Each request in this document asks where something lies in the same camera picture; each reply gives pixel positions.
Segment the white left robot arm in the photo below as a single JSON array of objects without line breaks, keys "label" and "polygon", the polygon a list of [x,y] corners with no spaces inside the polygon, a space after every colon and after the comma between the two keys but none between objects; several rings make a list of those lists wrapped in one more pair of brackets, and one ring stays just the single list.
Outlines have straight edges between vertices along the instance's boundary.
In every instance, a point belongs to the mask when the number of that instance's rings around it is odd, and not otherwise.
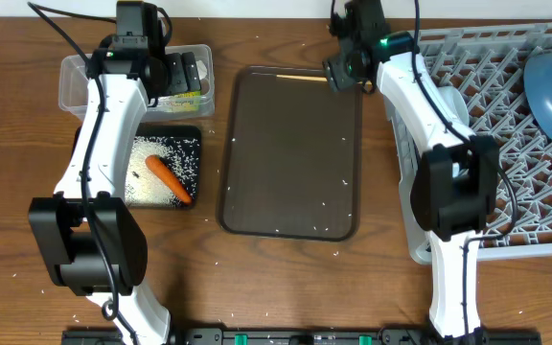
[{"label": "white left robot arm", "polygon": [[201,86],[196,57],[100,48],[86,63],[87,107],[53,194],[29,223],[52,282],[96,304],[125,344],[173,344],[171,314],[146,282],[148,244],[125,201],[127,167],[151,102]]}]

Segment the brown serving tray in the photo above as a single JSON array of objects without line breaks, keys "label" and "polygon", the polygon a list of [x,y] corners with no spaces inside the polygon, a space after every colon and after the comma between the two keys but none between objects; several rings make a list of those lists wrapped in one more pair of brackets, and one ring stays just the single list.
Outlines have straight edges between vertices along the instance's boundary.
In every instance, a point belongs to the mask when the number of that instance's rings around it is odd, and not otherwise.
[{"label": "brown serving tray", "polygon": [[236,235],[345,241],[359,224],[362,93],[276,75],[324,77],[267,66],[237,74],[218,224]]}]

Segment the white napkin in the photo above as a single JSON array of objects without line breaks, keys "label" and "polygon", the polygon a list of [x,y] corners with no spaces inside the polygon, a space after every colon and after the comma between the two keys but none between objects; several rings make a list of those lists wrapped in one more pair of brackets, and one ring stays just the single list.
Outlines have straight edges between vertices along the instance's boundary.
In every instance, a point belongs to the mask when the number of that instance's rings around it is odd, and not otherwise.
[{"label": "white napkin", "polygon": [[208,75],[208,68],[206,67],[206,65],[202,60],[198,60],[196,62],[196,69],[198,72],[199,79],[201,81],[206,80]]}]

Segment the white rice pile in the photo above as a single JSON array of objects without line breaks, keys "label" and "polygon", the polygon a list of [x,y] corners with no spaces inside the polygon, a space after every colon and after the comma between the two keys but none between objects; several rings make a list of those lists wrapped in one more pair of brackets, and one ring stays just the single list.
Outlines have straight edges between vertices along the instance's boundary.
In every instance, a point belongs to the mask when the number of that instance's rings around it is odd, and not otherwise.
[{"label": "white rice pile", "polygon": [[197,195],[200,141],[136,136],[126,172],[129,207],[189,208]]}]

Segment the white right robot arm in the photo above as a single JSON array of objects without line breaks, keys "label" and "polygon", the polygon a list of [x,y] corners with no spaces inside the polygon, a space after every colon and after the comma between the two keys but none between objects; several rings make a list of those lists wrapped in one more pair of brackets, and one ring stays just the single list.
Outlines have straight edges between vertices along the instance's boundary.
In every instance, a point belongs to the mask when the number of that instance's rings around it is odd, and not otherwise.
[{"label": "white right robot arm", "polygon": [[442,343],[478,344],[476,261],[482,231],[507,178],[491,136],[475,134],[445,102],[408,32],[337,35],[327,58],[330,87],[369,83],[400,113],[421,160],[409,194],[414,219],[429,240],[433,295],[429,319]]}]

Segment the orange carrot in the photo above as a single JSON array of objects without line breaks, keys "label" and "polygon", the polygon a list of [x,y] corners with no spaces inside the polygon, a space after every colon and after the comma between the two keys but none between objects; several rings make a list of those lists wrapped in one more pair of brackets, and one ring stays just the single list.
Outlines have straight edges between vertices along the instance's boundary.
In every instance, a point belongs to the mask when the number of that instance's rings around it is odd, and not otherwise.
[{"label": "orange carrot", "polygon": [[165,184],[184,204],[191,204],[193,199],[173,172],[162,162],[159,156],[150,155],[145,159],[148,169]]}]

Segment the green snack wrapper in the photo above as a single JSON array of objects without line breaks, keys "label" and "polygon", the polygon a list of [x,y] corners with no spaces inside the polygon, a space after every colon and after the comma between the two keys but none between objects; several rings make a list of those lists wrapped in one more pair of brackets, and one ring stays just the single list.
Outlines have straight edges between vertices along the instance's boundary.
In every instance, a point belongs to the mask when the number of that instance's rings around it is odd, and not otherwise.
[{"label": "green snack wrapper", "polygon": [[201,93],[194,91],[167,97],[161,104],[171,113],[181,113],[199,110],[200,102]]}]

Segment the light blue small bowl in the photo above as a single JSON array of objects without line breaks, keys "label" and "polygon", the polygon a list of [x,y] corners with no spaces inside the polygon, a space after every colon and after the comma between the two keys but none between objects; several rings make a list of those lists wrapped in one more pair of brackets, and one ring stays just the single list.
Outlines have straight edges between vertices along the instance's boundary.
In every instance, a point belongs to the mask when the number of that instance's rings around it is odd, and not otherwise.
[{"label": "light blue small bowl", "polygon": [[453,86],[443,86],[440,88],[440,92],[450,109],[468,127],[470,125],[470,114],[460,92]]}]

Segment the wooden chopstick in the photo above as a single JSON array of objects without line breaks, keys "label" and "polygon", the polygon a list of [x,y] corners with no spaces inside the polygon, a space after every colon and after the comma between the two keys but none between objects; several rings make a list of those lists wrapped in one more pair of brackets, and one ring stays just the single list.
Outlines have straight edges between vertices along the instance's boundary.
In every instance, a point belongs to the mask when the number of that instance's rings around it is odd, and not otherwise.
[{"label": "wooden chopstick", "polygon": [[280,79],[297,80],[297,81],[319,81],[326,82],[324,77],[311,77],[311,76],[299,76],[299,75],[276,75]]}]

